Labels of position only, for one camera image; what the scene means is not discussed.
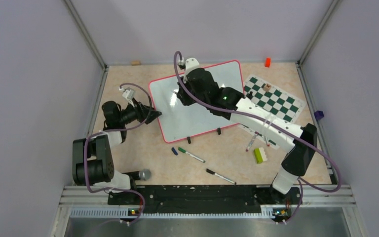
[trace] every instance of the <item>small brown block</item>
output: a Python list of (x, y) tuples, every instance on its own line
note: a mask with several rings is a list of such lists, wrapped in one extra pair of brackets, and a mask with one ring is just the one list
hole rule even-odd
[(142, 63), (140, 62), (140, 61), (132, 61), (131, 62), (131, 65), (132, 66), (139, 66), (139, 65), (141, 65)]
[(272, 87), (272, 86), (271, 86), (270, 84), (268, 84), (268, 83), (265, 84), (265, 86), (264, 86), (264, 91), (265, 91), (265, 92), (268, 92), (269, 90), (271, 90), (271, 87)]

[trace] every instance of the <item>green and white checkered board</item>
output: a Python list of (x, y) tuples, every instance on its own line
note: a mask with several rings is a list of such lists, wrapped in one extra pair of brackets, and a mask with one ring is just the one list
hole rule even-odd
[[(269, 92), (264, 91), (264, 86), (267, 83), (272, 86)], [(294, 123), (306, 105), (304, 100), (287, 93), (278, 86), (272, 85), (268, 81), (255, 75), (250, 75), (244, 84), (245, 94), (252, 92), (252, 102), (285, 121)], [(239, 127), (251, 133), (252, 136), (255, 134), (254, 131), (245, 126), (239, 125)], [(261, 134), (257, 139), (265, 142)], [(272, 140), (269, 140), (269, 144), (275, 149), (279, 148)]]

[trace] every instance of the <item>whiteboard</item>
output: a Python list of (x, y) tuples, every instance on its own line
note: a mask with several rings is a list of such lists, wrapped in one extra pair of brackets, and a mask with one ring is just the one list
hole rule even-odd
[[(233, 87), (243, 93), (243, 79), (238, 61), (229, 61), (205, 68), (219, 87)], [(153, 80), (149, 83), (154, 107), (161, 111), (158, 117), (163, 140), (176, 142), (235, 125), (234, 122), (215, 116), (205, 107), (195, 103), (182, 105), (173, 91), (178, 92), (178, 80), (175, 75)]]

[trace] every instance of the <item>table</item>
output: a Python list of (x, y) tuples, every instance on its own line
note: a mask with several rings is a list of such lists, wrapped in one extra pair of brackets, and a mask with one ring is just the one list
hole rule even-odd
[[(302, 90), (299, 75), (294, 63), (273, 63), (265, 68), (262, 63), (241, 63), (242, 76), (246, 79), (250, 74), (257, 75), (287, 92), (306, 100)], [(118, 86), (124, 82), (133, 82), (143, 88), (148, 88), (151, 80), (174, 74), (173, 65), (141, 65), (141, 66), (110, 66), (107, 81), (102, 94), (94, 132), (103, 128), (104, 115), (101, 105), (113, 100), (125, 108), (127, 102), (118, 91)], [(148, 105), (147, 96), (136, 89), (137, 101)], [(296, 124), (312, 123), (309, 108), (305, 108), (298, 117)], [(138, 124), (136, 121), (128, 126)], [(127, 132), (126, 141), (112, 148), (115, 169), (120, 172), (130, 172), (148, 168), (152, 177), (147, 181), (138, 181), (146, 185), (213, 185), (229, 184), (217, 176), (208, 174), (209, 168), (226, 176), (238, 184), (271, 184), (277, 174), (285, 153), (274, 150), (256, 140), (249, 152), (246, 146), (252, 136), (238, 126), (222, 130), (219, 136), (216, 132), (192, 138), (192, 143), (180, 141), (167, 144), (162, 139), (159, 124), (153, 121), (149, 125)], [(179, 152), (176, 156), (171, 148), (178, 146), (206, 160), (201, 163), (188, 155)], [(264, 147), (268, 161), (256, 164), (253, 149)], [(326, 163), (319, 154), (315, 154), (304, 176), (314, 184), (330, 184)]]

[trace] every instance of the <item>gray floor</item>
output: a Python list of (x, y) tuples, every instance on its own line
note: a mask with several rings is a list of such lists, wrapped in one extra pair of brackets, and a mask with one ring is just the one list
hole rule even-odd
[(66, 237), (349, 237), (341, 208), (302, 208), (288, 225), (261, 219), (143, 219), (127, 227), (106, 219), (71, 218)]

